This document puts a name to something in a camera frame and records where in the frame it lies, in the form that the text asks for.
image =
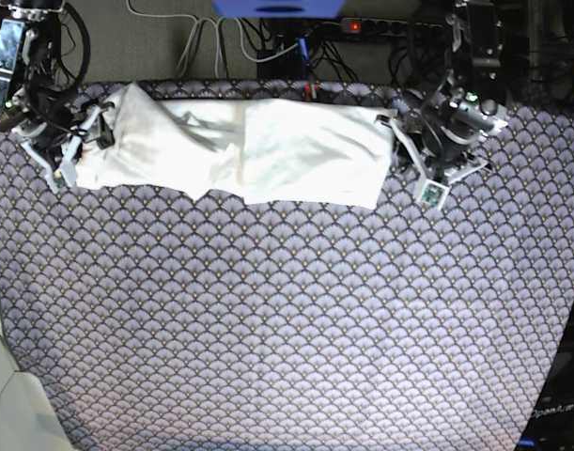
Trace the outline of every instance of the white cloth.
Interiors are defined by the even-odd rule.
[[[299,101],[161,101],[134,84],[105,113],[116,144],[86,145],[78,186],[157,185],[198,200],[329,202],[375,209],[395,139],[387,110]]]

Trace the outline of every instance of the patterned tablecloth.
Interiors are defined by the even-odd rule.
[[[91,86],[82,100],[119,85]],[[303,84],[146,84],[301,100]],[[404,107],[384,86],[330,101]],[[518,106],[443,212],[52,194],[0,135],[0,297],[20,367],[83,450],[510,450],[574,299],[574,117]]]

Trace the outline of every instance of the floor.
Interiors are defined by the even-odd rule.
[[[176,78],[176,66],[192,28],[184,18],[135,17],[125,0],[72,0],[84,17],[93,47],[89,82],[162,80]],[[150,14],[188,13],[197,17],[219,16],[211,0],[132,0],[134,8]],[[342,15],[405,19],[416,9],[417,0],[349,0]],[[226,51],[233,78],[255,78],[256,64],[242,55],[236,25],[225,27]],[[215,37],[208,26],[191,78],[214,78]],[[343,46],[346,62],[366,83],[387,83],[386,46]],[[72,56],[78,60],[78,53]],[[333,76],[329,70],[326,77]]]

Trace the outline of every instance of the scale pattern fabric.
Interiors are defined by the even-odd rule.
[[[303,97],[286,82],[145,88]],[[405,109],[384,86],[322,88]],[[10,348],[80,450],[511,450],[574,299],[574,117],[518,107],[479,152],[496,171],[443,212],[396,175],[375,211],[245,207],[150,186],[55,196],[0,135]]]

